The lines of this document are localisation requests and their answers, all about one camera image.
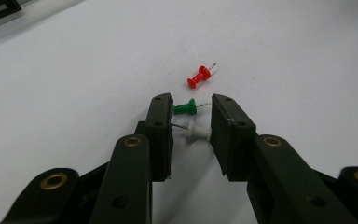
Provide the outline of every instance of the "white push pin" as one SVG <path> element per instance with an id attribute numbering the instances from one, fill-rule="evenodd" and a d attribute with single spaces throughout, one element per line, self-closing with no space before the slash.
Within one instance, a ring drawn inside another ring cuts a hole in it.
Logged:
<path id="1" fill-rule="evenodd" d="M 211 128 L 203 128 L 196 125 L 192 120 L 188 123 L 188 126 L 182 126 L 177 124 L 171 124 L 172 126 L 186 129 L 186 137 L 205 137 L 206 140 L 209 141 L 211 138 L 212 129 Z"/>

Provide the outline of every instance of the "red push pin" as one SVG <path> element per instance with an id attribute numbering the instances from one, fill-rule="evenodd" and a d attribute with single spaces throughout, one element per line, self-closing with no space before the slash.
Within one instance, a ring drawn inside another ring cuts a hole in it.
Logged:
<path id="1" fill-rule="evenodd" d="M 201 80 L 206 80 L 208 78 L 211 77 L 211 72 L 210 70 L 216 65 L 216 63 L 214 63 L 210 68 L 206 68 L 205 66 L 201 66 L 199 68 L 199 73 L 194 76 L 193 78 L 188 78 L 187 79 L 187 83 L 188 86 L 191 89 L 196 89 L 196 84 L 199 83 Z"/>

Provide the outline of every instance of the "white surface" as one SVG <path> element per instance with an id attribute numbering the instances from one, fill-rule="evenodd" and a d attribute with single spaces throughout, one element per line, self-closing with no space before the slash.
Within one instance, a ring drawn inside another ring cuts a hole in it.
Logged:
<path id="1" fill-rule="evenodd" d="M 39 0 L 10 19 L 0 25 L 0 220 L 36 175 L 109 160 L 164 92 L 176 103 L 234 98 L 259 133 L 328 175 L 358 165 L 356 0 Z M 190 90 L 186 79 L 212 63 L 216 74 Z M 210 109 L 194 120 L 208 126 Z M 246 184 L 228 183 L 208 143 L 183 130 L 174 140 L 154 223 L 256 223 Z"/>

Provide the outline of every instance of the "white table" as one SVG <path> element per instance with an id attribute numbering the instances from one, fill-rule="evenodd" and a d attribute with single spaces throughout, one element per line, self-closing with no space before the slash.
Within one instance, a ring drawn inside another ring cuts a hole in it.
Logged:
<path id="1" fill-rule="evenodd" d="M 39 0 L 0 25 L 0 221 L 40 173 L 110 159 L 153 96 L 234 98 L 314 169 L 358 165 L 358 1 Z M 216 74 L 192 91 L 202 64 Z M 210 125 L 210 108 L 174 117 Z M 206 141 L 173 130 L 153 223 L 256 223 Z"/>

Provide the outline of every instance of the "green push pin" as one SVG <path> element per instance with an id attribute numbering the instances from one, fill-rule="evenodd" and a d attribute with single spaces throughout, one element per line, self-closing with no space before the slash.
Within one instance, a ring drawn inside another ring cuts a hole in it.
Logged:
<path id="1" fill-rule="evenodd" d="M 196 101 L 194 99 L 191 99 L 188 102 L 188 104 L 174 106 L 172 112 L 173 112 L 174 115 L 186 114 L 186 113 L 191 114 L 191 115 L 196 115 L 197 114 L 197 107 L 210 105 L 210 104 L 211 103 L 202 104 L 202 105 L 196 105 Z"/>

